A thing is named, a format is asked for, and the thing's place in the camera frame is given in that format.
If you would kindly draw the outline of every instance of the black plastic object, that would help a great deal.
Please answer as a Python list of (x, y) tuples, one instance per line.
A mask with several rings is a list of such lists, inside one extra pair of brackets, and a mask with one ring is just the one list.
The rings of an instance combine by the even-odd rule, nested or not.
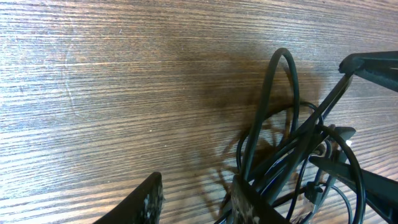
[(289, 223), (239, 175), (234, 176), (231, 199), (235, 223)]
[(398, 92), (398, 51), (351, 54), (340, 63), (339, 72)]
[(314, 181), (307, 183), (306, 191), (304, 196), (314, 205), (319, 205), (322, 200), (323, 190), (319, 185), (315, 184)]
[(335, 131), (344, 141), (349, 140), (351, 137), (354, 136), (356, 130), (352, 127), (335, 127)]
[(163, 202), (162, 175), (152, 173), (118, 206), (97, 220), (95, 224), (159, 222)]
[[(310, 158), (310, 162), (328, 172), (355, 191), (355, 184), (348, 164), (332, 162), (319, 157)], [(398, 182), (362, 170), (366, 186), (366, 203), (386, 222), (398, 223)]]

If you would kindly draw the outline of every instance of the black cable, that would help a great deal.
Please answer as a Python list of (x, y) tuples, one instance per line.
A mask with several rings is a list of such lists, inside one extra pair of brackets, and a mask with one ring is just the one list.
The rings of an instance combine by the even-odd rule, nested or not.
[(254, 118), (253, 125), (251, 126), (249, 132), (248, 141), (246, 143), (245, 153), (243, 156), (242, 167), (240, 170), (240, 174), (244, 180), (247, 180), (249, 177), (253, 155), (256, 149), (257, 140), (262, 127), (262, 122), (268, 110), (268, 101), (271, 94), (272, 81), (275, 76), (275, 71), (279, 59), (282, 55), (286, 58), (286, 61), (289, 65), (290, 75), (292, 77), (292, 83), (293, 83), (294, 110), (293, 110), (292, 127), (290, 131), (291, 133), (295, 131), (297, 122), (299, 120), (300, 92), (299, 92), (299, 80), (297, 78), (295, 63), (293, 60), (293, 56), (290, 54), (290, 52), (285, 48), (280, 48), (276, 50), (275, 53), (272, 55), (271, 60), (268, 64), (266, 77), (264, 79), (264, 82), (262, 83), (260, 103), (256, 111), (256, 116)]
[(349, 160), (352, 177), (355, 181), (356, 187), (356, 209), (353, 223), (359, 224), (363, 222), (363, 216), (365, 214), (365, 205), (366, 205), (366, 195), (365, 195), (365, 187), (364, 187), (364, 179), (362, 176), (362, 171), (359, 166), (358, 160), (356, 159), (354, 152), (351, 150), (349, 146), (347, 146), (346, 142), (342, 137), (338, 135), (338, 133), (328, 127), (316, 125), (316, 129), (325, 132), (331, 138), (333, 138), (337, 144), (339, 144), (340, 148), (344, 151)]
[[(300, 105), (301, 106), (307, 106), (307, 107), (309, 107), (310, 109), (312, 109), (314, 111), (317, 109), (317, 106), (315, 106), (313, 103), (307, 102), (307, 101), (300, 101)], [(278, 114), (278, 113), (280, 113), (282, 111), (285, 111), (285, 110), (287, 110), (289, 108), (292, 108), (292, 107), (294, 107), (294, 105), (281, 106), (280, 108), (277, 108), (276, 110), (271, 111), (270, 113), (267, 113), (262, 122), (264, 122), (265, 120), (267, 120), (270, 117), (274, 116), (275, 114)], [(323, 117), (322, 116), (319, 117), (318, 124), (323, 125)], [(249, 132), (250, 132), (250, 129), (248, 129), (245, 132), (243, 132), (242, 137), (240, 138), (240, 140), (238, 142), (238, 145), (236, 146), (236, 167), (238, 168), (238, 171), (241, 170), (242, 146), (243, 146), (244, 141), (248, 137)]]
[(344, 203), (347, 206), (348, 224), (351, 224), (353, 222), (353, 209), (351, 208), (351, 204), (349, 203), (347, 196), (338, 187), (332, 185), (331, 188), (335, 190), (338, 194), (340, 194), (340, 196), (343, 198)]
[[(329, 140), (325, 140), (325, 144), (326, 144), (326, 154), (325, 154), (325, 158), (330, 158), (331, 157), (331, 143)], [(320, 179), (321, 179), (321, 175), (322, 175), (322, 170), (318, 169), (317, 174), (315, 175), (315, 180), (314, 183), (318, 184)]]
[(292, 218), (294, 207), (296, 206), (297, 198), (299, 197), (301, 181), (303, 180), (304, 170), (305, 170), (305, 166), (307, 165), (307, 162), (308, 162), (308, 157), (304, 160), (303, 165), (301, 166), (300, 173), (298, 175), (296, 187), (294, 189), (293, 200), (292, 200), (292, 203), (290, 204), (290, 208), (289, 208), (289, 211), (287, 212), (287, 216), (286, 216), (287, 221), (290, 221), (290, 219)]
[[(324, 182), (320, 182), (320, 185), (323, 186), (328, 186), (327, 183)], [(331, 188), (333, 190), (335, 190), (340, 196), (341, 198), (343, 198), (344, 203), (346, 204), (347, 207), (347, 212), (348, 212), (348, 224), (352, 224), (353, 222), (353, 209), (351, 208), (351, 204), (349, 203), (349, 199), (347, 198), (347, 196), (344, 194), (344, 192), (342, 192), (338, 187), (332, 185)], [(304, 224), (307, 223), (308, 221), (310, 221), (310, 219), (314, 216), (313, 212), (310, 212), (301, 222), (300, 224)]]
[[(271, 93), (272, 81), (274, 79), (275, 71), (279, 59), (281, 56), (286, 58), (287, 63), (289, 64), (290, 74), (292, 76), (293, 83), (293, 94), (294, 94), (294, 102), (291, 105), (286, 105), (278, 110), (273, 112), (267, 112), (269, 96)], [(256, 117), (249, 131), (246, 131), (242, 138), (238, 142), (237, 150), (236, 150), (236, 165), (239, 170), (241, 177), (246, 181), (254, 180), (253, 187), (256, 190), (261, 191), (262, 187), (265, 186), (265, 189), (262, 193), (264, 193), (264, 197), (261, 199), (265, 202), (271, 203), (273, 206), (278, 206), (280, 203), (284, 203), (285, 200), (290, 200), (292, 197), (292, 204), (290, 205), (289, 212), (287, 215), (287, 219), (290, 220), (294, 207), (297, 201), (297, 197), (299, 194), (303, 192), (303, 188), (300, 188), (301, 181), (303, 178), (303, 173), (305, 172), (305, 166), (308, 162), (308, 157), (312, 150), (314, 150), (322, 141), (326, 142), (326, 155), (330, 157), (331, 153), (331, 145), (330, 142), (327, 141), (327, 137), (330, 136), (333, 138), (342, 148), (342, 150), (347, 155), (347, 158), (350, 161), (351, 168), (353, 171), (353, 178), (356, 183), (356, 193), (357, 193), (357, 201), (356, 201), (356, 211), (355, 216), (353, 218), (352, 223), (361, 223), (364, 215), (364, 206), (365, 206), (365, 191), (364, 191), (364, 183), (363, 177), (361, 173), (361, 169), (359, 168), (358, 161), (356, 160), (352, 150), (345, 144), (344, 140), (338, 135), (338, 133), (334, 132), (332, 129), (323, 126), (324, 118), (327, 117), (328, 113), (343, 95), (343, 93), (348, 88), (351, 82), (352, 76), (350, 74), (346, 74), (341, 78), (341, 80), (336, 84), (336, 86), (332, 89), (330, 94), (323, 100), (320, 106), (317, 108), (315, 105), (309, 102), (300, 102), (299, 97), (299, 83), (297, 79), (297, 72), (295, 69), (295, 64), (290, 52), (287, 49), (278, 49), (272, 56), (271, 61), (269, 62), (269, 66), (266, 72), (266, 77), (264, 79), (261, 91), (261, 100), (256, 111)], [(299, 109), (300, 105), (309, 106), (314, 112), (310, 115), (310, 117), (297, 128), (298, 117), (299, 117)], [(254, 156), (254, 151), (256, 149), (257, 140), (259, 137), (259, 133), (262, 128), (262, 123), (270, 118), (272, 115), (279, 113), (283, 110), (289, 109), (293, 107), (293, 119), (292, 125), (290, 127), (289, 137), (284, 140), (282, 138), (281, 142), (277, 146), (277, 151), (271, 155), (271, 158), (268, 158), (262, 161), (258, 166), (251, 170), (252, 160)], [(246, 148), (243, 156), (243, 160), (241, 161), (241, 151), (242, 145), (245, 141)], [(282, 158), (289, 151), (292, 151), (287, 157)], [(282, 198), (277, 200), (276, 197), (279, 192), (282, 190), (283, 185), (286, 183), (287, 178), (290, 177), (291, 172), (299, 165), (301, 161), (304, 160), (303, 166), (301, 168), (298, 181), (296, 183), (295, 192), (291, 194), (285, 195)], [(321, 171), (319, 170), (316, 175), (316, 182), (320, 180)], [(324, 185), (325, 189), (336, 187), (333, 186), (334, 183), (327, 182)], [(327, 194), (322, 195), (322, 199), (324, 200)], [(226, 220), (226, 217), (231, 213), (231, 210), (226, 212), (223, 217), (219, 219), (217, 223), (221, 223)], [(316, 213), (316, 210), (313, 213), (309, 213), (306, 216), (306, 220), (312, 218), (312, 216)], [(351, 222), (352, 214), (349, 214), (349, 219)]]

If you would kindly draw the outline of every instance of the wood grain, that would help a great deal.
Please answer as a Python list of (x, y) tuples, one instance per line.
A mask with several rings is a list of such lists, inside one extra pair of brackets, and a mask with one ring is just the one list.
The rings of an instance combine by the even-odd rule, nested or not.
[[(397, 21), (393, 0), (1, 1), (0, 222), (90, 223), (153, 171), (161, 223), (213, 222), (272, 53), (292, 52), (301, 97), (319, 104), (348, 54), (398, 49)], [(283, 67), (272, 106), (292, 96)], [(397, 100), (356, 77), (326, 121), (355, 127), (361, 167), (394, 180)], [(313, 222), (346, 223), (339, 196)]]

